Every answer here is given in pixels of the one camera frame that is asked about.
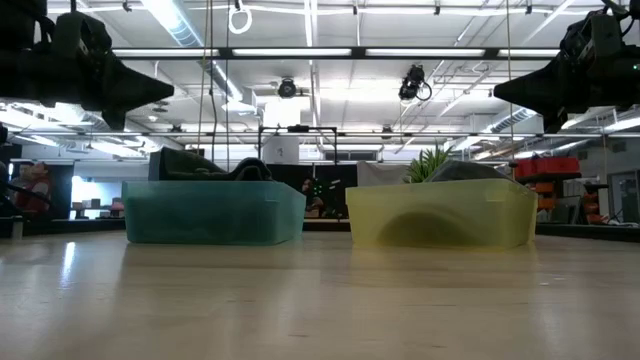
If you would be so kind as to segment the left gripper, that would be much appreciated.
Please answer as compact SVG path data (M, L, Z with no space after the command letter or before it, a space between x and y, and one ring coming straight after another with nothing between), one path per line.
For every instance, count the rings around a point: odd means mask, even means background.
M123 131L127 111L174 95L170 84L127 67L110 51L54 53L0 50L0 98L57 102L102 111L110 129Z

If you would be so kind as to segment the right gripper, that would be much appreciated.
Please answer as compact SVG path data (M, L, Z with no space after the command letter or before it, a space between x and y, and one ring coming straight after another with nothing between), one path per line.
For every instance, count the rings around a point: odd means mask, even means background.
M562 129L567 113L640 104L640 46L622 46L608 57L597 57L591 49L583 56L582 51L567 49L566 58L554 58L539 70L496 85L493 95L537 113L549 113L543 115L548 134Z

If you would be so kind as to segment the dark grey cap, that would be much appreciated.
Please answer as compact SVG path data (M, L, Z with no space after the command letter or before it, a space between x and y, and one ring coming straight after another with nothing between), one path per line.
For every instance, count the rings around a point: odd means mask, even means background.
M160 181L225 180L229 174L203 156L164 147L155 154L156 179Z

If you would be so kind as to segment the red storage bins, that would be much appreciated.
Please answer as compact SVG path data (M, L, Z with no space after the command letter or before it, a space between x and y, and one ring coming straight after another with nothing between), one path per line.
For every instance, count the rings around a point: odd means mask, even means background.
M579 172L579 160L575 157L538 157L518 160L515 177L520 179L537 175L566 175Z

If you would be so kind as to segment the green potted plant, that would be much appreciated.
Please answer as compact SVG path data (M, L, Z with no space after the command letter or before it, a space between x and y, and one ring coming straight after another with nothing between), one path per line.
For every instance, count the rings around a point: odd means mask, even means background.
M434 149L421 150L418 157L409 164L404 181L406 183L425 182L448 160L450 152L450 148L443 149L438 146Z

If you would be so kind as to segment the teal translucent plastic bin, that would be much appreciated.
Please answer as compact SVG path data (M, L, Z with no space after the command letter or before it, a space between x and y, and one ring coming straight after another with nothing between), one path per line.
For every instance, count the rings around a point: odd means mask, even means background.
M122 184L127 239L136 244L268 246L302 237L306 197L274 181Z

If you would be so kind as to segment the yellow translucent plastic bin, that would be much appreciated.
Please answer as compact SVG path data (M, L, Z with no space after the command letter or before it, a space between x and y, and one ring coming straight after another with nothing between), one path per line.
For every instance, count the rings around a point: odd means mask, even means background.
M534 241L537 195L509 179L346 190L359 247L509 249Z

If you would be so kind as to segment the white box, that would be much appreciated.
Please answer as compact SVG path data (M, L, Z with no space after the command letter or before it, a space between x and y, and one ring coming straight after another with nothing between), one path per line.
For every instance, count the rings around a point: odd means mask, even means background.
M297 137L273 136L262 144L262 158L267 164L296 165L300 159Z

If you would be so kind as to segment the grey panel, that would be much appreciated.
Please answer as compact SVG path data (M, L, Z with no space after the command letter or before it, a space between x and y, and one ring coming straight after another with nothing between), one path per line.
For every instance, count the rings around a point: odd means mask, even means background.
M358 187L399 185L404 183L408 166L359 161L356 170Z

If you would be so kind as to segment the dark wide screen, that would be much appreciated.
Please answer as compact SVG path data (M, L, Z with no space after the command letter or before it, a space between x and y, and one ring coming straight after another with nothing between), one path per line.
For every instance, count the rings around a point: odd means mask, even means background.
M274 180L286 183L306 198L305 218L347 219L346 189L357 186L355 165L270 164Z

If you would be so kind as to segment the black rig post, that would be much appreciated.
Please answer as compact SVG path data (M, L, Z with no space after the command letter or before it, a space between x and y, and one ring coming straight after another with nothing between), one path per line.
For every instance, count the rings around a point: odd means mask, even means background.
M20 158L22 146L10 143L8 140L8 129L0 122L0 163L8 166L13 158Z

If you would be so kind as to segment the black table border rail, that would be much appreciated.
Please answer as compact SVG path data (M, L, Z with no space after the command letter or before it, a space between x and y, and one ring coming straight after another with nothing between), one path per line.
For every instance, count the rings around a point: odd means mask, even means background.
M124 230L123 219L55 220L24 223L23 236ZM308 220L304 231L348 232L347 221ZM568 225L541 223L536 234L556 237L584 238L640 244L640 228L613 225ZM11 218L0 218L0 239L9 239Z

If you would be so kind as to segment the black metal frame stand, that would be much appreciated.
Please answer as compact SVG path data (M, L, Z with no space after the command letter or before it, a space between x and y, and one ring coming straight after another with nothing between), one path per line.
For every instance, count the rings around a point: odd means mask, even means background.
M262 158L263 155L263 145L265 141L262 140L262 135L264 132L270 131L273 136L284 136L284 135L292 135L292 136L302 136L308 135L311 137L320 137L324 136L325 131L330 131L334 135L333 141L333 164L338 165L338 129L336 127L330 126L308 126L308 125L292 125L287 127L266 127L260 125L258 127L257 132L257 156L259 159Z

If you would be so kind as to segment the thin black horizontal rail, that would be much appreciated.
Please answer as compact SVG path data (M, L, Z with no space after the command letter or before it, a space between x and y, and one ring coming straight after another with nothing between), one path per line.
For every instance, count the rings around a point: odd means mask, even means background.
M403 132L403 133L381 133L381 132L340 132L332 130L309 131L309 132L285 132L283 130L274 131L244 131L244 132L89 132L89 131L10 131L9 137L14 136L42 136L42 137L166 137L166 138L187 138L187 137L255 137L258 136L299 136L299 137L349 137L349 138L461 138L461 137L482 137L482 138L539 138L539 139L595 139L608 137L612 139L640 139L640 132L614 132L614 133L463 133L463 132Z

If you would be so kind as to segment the black overhead frame beam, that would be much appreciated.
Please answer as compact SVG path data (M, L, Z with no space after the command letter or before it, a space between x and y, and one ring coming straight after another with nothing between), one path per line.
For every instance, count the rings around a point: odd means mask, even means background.
M305 60L548 60L555 48L469 48L469 47L281 47L281 48L115 48L123 60L220 60L305 59Z

